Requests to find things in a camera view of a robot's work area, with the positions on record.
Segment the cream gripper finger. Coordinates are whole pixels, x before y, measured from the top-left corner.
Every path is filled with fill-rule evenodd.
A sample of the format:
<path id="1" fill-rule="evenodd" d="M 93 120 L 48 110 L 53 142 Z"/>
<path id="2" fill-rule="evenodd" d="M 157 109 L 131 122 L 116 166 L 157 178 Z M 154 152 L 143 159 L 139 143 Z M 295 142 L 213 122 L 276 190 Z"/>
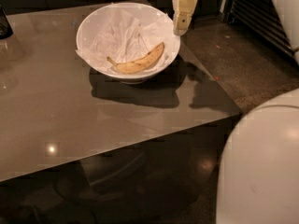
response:
<path id="1" fill-rule="evenodd" d="M 175 35 L 185 35 L 192 21 L 198 0 L 172 0 L 174 16 L 173 30 Z"/>

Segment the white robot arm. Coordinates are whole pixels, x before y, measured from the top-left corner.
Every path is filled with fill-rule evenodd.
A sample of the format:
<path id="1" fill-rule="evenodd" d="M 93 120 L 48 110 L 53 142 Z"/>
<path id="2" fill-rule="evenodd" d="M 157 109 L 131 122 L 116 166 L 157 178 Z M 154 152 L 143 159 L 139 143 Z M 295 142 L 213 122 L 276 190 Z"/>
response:
<path id="1" fill-rule="evenodd" d="M 299 224 L 299 94 L 252 109 L 221 153 L 215 224 Z"/>

